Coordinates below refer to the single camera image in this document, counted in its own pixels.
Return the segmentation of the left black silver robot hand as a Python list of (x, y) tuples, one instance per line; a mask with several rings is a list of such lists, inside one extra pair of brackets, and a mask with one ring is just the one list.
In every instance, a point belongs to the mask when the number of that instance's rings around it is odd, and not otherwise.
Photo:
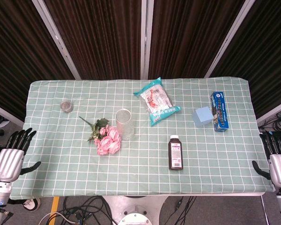
[(33, 166), (23, 168), (30, 142), (36, 131), (32, 128), (14, 132), (4, 148), (0, 148), (0, 181), (13, 182), (20, 175), (36, 170), (41, 162), (37, 161)]

